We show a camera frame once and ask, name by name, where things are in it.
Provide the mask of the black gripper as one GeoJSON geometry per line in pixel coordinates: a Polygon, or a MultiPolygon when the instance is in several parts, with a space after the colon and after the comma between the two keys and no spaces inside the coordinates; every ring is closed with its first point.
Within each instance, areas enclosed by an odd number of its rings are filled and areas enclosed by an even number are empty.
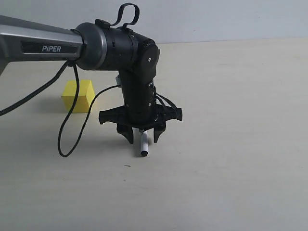
{"type": "Polygon", "coordinates": [[[157,143],[160,135],[166,131],[165,123],[173,119],[182,121],[181,108],[155,105],[145,111],[135,112],[126,106],[119,106],[99,112],[99,122],[115,123],[118,134],[124,136],[130,144],[134,143],[133,128],[140,130],[153,128],[154,143],[157,143]]]}

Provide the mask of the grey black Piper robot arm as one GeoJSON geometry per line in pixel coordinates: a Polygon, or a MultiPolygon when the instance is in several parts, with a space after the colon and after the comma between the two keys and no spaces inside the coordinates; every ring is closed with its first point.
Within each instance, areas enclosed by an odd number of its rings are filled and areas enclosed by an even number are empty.
{"type": "Polygon", "coordinates": [[[63,29],[7,16],[0,18],[0,67],[21,61],[70,61],[82,70],[117,71],[124,105],[100,111],[99,122],[116,123],[117,132],[133,142],[133,129],[152,129],[154,139],[168,120],[182,120],[182,109],[169,99],[156,103],[153,79],[160,50],[156,43],[103,20],[63,29]]]}

